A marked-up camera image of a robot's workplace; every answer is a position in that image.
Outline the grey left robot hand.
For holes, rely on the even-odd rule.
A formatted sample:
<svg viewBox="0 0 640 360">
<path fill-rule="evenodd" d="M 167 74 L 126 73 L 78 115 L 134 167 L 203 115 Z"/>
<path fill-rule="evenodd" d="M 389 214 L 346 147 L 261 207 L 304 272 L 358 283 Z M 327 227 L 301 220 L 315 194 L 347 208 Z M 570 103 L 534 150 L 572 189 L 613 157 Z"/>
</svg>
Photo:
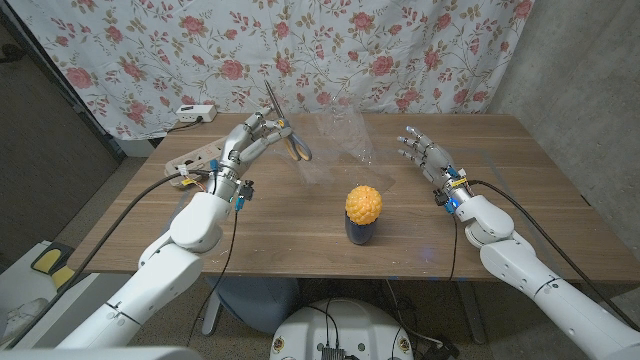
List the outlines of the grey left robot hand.
<svg viewBox="0 0 640 360">
<path fill-rule="evenodd" d="M 270 107 L 256 111 L 230 132 L 219 158 L 224 173 L 241 178 L 269 146 L 293 133 L 293 129 L 280 120 L 266 120 L 271 111 Z"/>
</svg>

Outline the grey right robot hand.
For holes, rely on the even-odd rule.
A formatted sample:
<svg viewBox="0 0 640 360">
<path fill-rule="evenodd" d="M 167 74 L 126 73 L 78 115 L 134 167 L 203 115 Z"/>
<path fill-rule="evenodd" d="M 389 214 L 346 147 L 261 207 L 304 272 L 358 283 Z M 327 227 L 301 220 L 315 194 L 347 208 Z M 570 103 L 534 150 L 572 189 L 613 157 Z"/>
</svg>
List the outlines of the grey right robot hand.
<svg viewBox="0 0 640 360">
<path fill-rule="evenodd" d="M 415 127 L 407 126 L 406 131 L 410 137 L 397 137 L 397 141 L 404 145 L 398 152 L 413 162 L 429 182 L 443 189 L 449 183 L 462 179 L 451 155 L 443 147 Z"/>
</svg>

